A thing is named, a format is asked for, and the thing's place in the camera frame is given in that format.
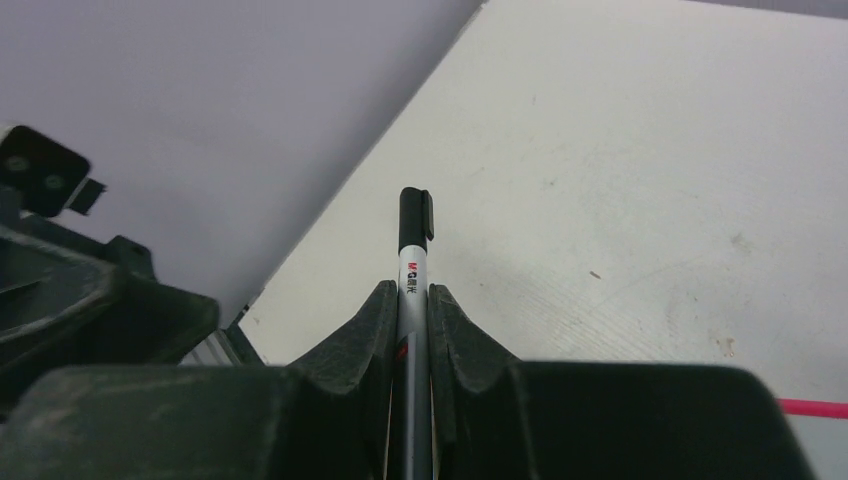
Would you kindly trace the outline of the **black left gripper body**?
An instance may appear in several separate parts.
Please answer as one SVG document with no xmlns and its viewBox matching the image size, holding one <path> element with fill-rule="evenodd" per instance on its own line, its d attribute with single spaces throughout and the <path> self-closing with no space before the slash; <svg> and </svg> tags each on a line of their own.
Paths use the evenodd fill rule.
<svg viewBox="0 0 848 480">
<path fill-rule="evenodd" d="M 22 201 L 18 190 L 1 186 L 2 228 L 125 267 L 143 278 L 156 278 L 152 254 L 147 247 L 123 236 L 102 243 L 39 215 L 25 216 Z"/>
</svg>

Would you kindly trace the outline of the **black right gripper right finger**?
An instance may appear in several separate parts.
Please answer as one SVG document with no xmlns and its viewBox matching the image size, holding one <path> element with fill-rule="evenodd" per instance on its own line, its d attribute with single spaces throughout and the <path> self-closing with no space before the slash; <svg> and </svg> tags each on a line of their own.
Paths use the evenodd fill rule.
<svg viewBox="0 0 848 480">
<path fill-rule="evenodd" d="M 765 385 L 730 367 L 521 360 L 432 285 L 440 479 L 811 479 Z"/>
</svg>

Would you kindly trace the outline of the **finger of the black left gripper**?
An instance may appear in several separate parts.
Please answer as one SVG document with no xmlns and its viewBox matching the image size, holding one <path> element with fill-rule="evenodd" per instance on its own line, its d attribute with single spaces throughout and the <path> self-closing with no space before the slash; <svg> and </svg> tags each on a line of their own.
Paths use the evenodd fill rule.
<svg viewBox="0 0 848 480">
<path fill-rule="evenodd" d="M 1 230 L 1 408 L 47 372 L 177 364 L 218 326 L 216 300 L 161 283 L 152 253 L 62 229 Z"/>
</svg>

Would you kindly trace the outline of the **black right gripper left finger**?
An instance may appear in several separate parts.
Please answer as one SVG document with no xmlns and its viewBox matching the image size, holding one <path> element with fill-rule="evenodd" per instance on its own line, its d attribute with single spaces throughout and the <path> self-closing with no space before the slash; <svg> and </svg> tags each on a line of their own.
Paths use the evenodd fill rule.
<svg viewBox="0 0 848 480">
<path fill-rule="evenodd" d="M 47 373 L 1 434 L 5 479 L 380 479 L 397 286 L 286 366 Z"/>
</svg>

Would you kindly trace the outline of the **black whiteboard marker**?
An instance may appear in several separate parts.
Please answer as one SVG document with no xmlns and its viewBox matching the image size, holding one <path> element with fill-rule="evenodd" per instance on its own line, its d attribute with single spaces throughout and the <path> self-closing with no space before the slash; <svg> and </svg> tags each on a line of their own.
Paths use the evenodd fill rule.
<svg viewBox="0 0 848 480">
<path fill-rule="evenodd" d="M 404 247 L 399 252 L 388 479 L 433 477 L 427 290 L 425 249 L 416 245 Z"/>
</svg>

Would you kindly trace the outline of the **black marker cap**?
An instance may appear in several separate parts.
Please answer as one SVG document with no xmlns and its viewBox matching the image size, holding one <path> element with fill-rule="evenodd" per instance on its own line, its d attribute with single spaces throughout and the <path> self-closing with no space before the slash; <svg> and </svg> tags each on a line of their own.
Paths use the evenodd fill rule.
<svg viewBox="0 0 848 480">
<path fill-rule="evenodd" d="M 398 251 L 408 246 L 428 250 L 434 238 L 434 204 L 428 190 L 405 187 L 399 196 Z"/>
</svg>

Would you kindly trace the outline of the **pink-framed whiteboard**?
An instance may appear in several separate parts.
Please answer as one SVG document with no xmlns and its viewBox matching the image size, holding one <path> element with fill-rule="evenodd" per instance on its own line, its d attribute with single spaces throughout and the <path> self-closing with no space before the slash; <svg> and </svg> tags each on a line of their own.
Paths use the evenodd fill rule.
<svg viewBox="0 0 848 480">
<path fill-rule="evenodd" d="M 847 403 L 779 399 L 818 479 L 847 479 Z"/>
</svg>

